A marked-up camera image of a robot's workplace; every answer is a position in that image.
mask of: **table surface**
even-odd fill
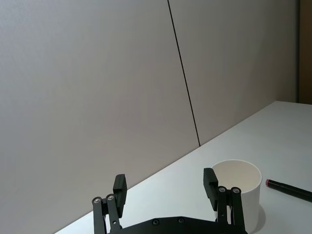
[[[312,203],[265,186],[269,178],[312,191],[312,105],[279,101],[130,188],[121,225],[166,216],[214,220],[203,169],[233,158],[249,161],[262,172],[254,233],[311,233]],[[57,232],[93,233],[92,212]]]

